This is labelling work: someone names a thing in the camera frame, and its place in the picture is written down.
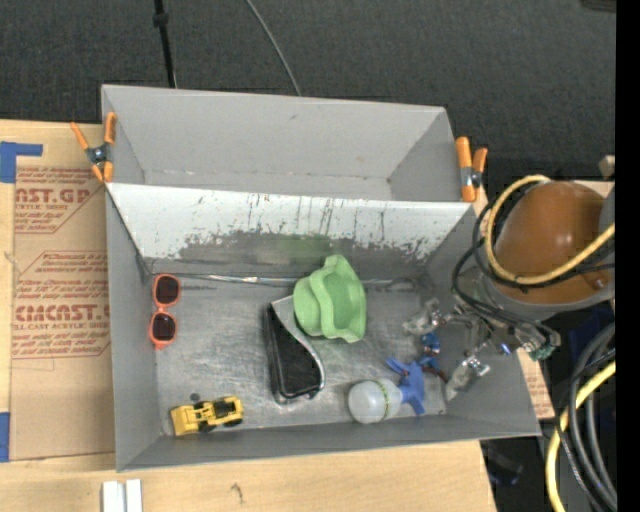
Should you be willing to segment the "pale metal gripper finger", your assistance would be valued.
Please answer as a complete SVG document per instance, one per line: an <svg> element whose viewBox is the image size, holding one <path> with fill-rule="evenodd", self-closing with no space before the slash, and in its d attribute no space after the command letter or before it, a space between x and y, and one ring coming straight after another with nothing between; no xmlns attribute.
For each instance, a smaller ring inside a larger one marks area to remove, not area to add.
<svg viewBox="0 0 640 512"><path fill-rule="evenodd" d="M456 396L467 389L470 384L484 377L491 371L491 367L482 362L477 356L471 355L465 358L453 371L445 384L444 396L447 402L451 402Z"/></svg>
<svg viewBox="0 0 640 512"><path fill-rule="evenodd" d="M434 332L446 323L439 300L433 298L426 301L418 312L402 323L402 330L407 335L422 336Z"/></svg>

